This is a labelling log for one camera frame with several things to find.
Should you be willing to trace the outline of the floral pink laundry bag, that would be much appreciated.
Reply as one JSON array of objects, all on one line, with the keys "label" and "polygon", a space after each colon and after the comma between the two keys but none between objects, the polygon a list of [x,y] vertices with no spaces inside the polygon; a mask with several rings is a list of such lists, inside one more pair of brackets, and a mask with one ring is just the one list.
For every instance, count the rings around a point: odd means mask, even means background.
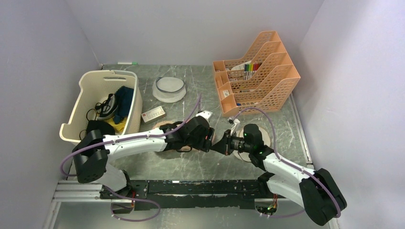
[{"label": "floral pink laundry bag", "polygon": [[[154,129],[154,128],[158,128],[158,127],[160,127],[160,126],[162,126],[162,125],[167,125],[167,124],[173,124],[173,123],[175,123],[175,121],[161,121],[161,122],[158,122],[158,123],[156,123],[154,126],[153,126],[153,128],[152,129]],[[213,143],[214,141],[215,141],[215,139],[216,139],[216,134],[215,134],[215,132],[213,133],[213,136],[212,136],[212,139],[211,139],[211,142]]]}]

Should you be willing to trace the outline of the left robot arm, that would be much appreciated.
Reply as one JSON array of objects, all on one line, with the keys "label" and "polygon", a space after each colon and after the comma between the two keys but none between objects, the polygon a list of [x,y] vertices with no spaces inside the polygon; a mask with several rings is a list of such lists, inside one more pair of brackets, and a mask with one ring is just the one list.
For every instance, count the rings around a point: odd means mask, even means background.
[{"label": "left robot arm", "polygon": [[98,130],[91,131],[73,149],[77,181],[82,184],[96,181],[119,198],[127,198],[132,192],[129,176],[112,162],[146,152],[179,151],[186,146],[208,152],[213,136],[214,128],[200,115],[135,134],[102,135]]}]

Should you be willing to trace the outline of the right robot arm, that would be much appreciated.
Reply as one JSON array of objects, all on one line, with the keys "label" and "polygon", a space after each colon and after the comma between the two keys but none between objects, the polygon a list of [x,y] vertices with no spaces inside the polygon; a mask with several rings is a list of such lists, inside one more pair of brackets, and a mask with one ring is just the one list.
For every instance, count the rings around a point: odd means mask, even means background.
[{"label": "right robot arm", "polygon": [[258,192],[268,198],[281,195],[304,208],[308,217],[323,226],[338,216],[347,202],[336,182],[326,169],[301,167],[266,145],[269,135],[256,124],[247,124],[239,133],[226,130],[223,137],[210,149],[223,155],[247,153],[250,162],[262,169]]}]

